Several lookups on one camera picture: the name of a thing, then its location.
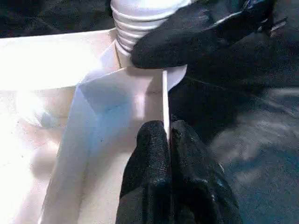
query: black rubber glove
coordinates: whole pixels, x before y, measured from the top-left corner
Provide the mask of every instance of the black rubber glove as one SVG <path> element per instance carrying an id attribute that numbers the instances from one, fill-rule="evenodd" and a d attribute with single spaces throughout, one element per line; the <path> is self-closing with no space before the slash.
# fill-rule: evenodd
<path id="1" fill-rule="evenodd" d="M 137 147 L 125 168 L 116 223 L 169 224 L 171 205 L 166 134 L 161 121 L 150 121 L 139 130 Z"/>
<path id="2" fill-rule="evenodd" d="M 162 122 L 151 121 L 140 129 L 125 168 L 116 223 L 242 222 L 222 169 L 193 129 L 174 122 L 170 152 Z"/>
<path id="3" fill-rule="evenodd" d="M 258 30 L 274 7 L 274 0 L 237 2 L 245 4 L 233 14 L 226 0 L 197 1 L 179 9 L 137 42 L 132 63 L 148 69 L 194 62 Z"/>
<path id="4" fill-rule="evenodd" d="M 189 214 L 197 224 L 242 223 L 223 170 L 196 132 L 181 120 L 171 127 L 171 168 L 176 220 Z"/>

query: white plastic container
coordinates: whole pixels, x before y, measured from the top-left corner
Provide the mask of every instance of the white plastic container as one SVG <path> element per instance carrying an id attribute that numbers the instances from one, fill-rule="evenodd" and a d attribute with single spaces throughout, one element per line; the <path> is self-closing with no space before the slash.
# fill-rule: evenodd
<path id="1" fill-rule="evenodd" d="M 112 0 L 111 8 L 117 30 L 117 51 L 120 54 L 121 66 L 132 65 L 127 63 L 130 61 L 130 55 L 124 54 L 124 51 L 130 53 L 140 38 L 190 2 L 191 0 Z"/>

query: white cardboard box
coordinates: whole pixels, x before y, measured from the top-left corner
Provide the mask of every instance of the white cardboard box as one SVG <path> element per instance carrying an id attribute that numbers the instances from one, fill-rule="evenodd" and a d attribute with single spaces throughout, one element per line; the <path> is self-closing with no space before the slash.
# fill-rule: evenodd
<path id="1" fill-rule="evenodd" d="M 162 120 L 168 133 L 167 72 L 120 69 L 114 42 L 99 59 L 76 88 L 41 224 L 114 223 L 139 128 Z"/>

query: dark floor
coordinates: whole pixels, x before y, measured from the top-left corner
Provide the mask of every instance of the dark floor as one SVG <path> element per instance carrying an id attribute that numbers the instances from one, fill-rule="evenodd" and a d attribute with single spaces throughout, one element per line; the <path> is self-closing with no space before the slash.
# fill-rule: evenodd
<path id="1" fill-rule="evenodd" d="M 4 0 L 0 37 L 111 28 L 108 2 Z M 299 0 L 280 8 L 289 17 L 282 33 L 189 64 L 170 91 L 171 113 L 223 165 L 245 224 L 299 223 Z"/>

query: gloved hand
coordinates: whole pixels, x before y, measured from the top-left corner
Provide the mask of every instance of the gloved hand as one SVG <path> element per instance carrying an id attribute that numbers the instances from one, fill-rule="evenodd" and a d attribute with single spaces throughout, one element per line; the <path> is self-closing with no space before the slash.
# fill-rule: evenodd
<path id="1" fill-rule="evenodd" d="M 199 0 L 179 9 L 141 38 L 131 59 L 139 68 L 165 68 L 194 62 L 252 32 L 271 29 L 275 0 Z"/>
<path id="2" fill-rule="evenodd" d="M 124 171 L 117 224 L 240 224 L 224 173 L 195 131 L 171 127 L 171 148 L 161 121 L 142 126 Z"/>

